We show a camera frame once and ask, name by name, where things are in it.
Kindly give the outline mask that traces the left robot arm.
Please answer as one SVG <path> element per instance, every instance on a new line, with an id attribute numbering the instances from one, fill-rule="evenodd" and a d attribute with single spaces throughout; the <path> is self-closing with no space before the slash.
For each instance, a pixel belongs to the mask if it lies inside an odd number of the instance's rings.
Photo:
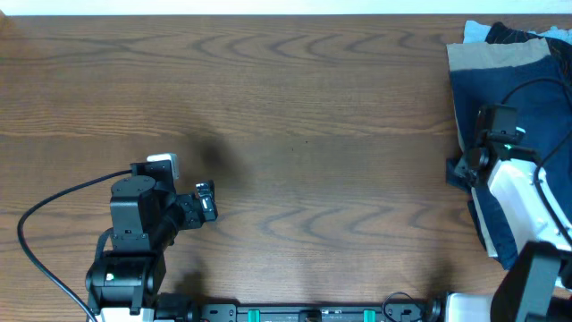
<path id="1" fill-rule="evenodd" d="M 178 194 L 171 182 L 133 175 L 116 182 L 110 200 L 110 250 L 100 250 L 86 275 L 88 307 L 96 321 L 194 320 L 192 305 L 164 302 L 165 250 L 182 230 L 198 229 L 218 217 L 215 186 L 201 182 Z"/>

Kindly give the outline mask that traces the dark blue denim shorts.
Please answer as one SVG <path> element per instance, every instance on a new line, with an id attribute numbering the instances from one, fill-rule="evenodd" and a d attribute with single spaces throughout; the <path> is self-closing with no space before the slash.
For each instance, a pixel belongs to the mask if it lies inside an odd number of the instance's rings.
<path id="1" fill-rule="evenodd" d="M 551 56 L 518 67 L 450 72 L 460 146 L 469 148 L 475 141 L 480 107 L 506 98 L 508 105 L 518 110 L 517 126 L 526 131 L 521 144 L 537 150 L 542 157 L 548 156 L 571 131 L 571 96 L 548 78 L 565 82 Z M 446 182 L 468 193 L 472 187 L 453 173 L 457 162 L 456 157 L 447 160 Z M 497 251 L 496 260 L 509 270 L 517 260 L 517 245 L 501 205 L 487 188 L 474 189 Z"/>

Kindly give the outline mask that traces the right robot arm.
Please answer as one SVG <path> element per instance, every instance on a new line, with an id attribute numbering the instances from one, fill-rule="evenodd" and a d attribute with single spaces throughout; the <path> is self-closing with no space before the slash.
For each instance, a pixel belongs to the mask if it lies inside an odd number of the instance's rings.
<path id="1" fill-rule="evenodd" d="M 482 130 L 463 156 L 466 169 L 499 202 L 518 257 L 494 294 L 455 292 L 442 307 L 444 321 L 569 321 L 571 301 L 556 298 L 571 287 L 571 223 L 553 197 L 536 151 L 515 130 Z"/>

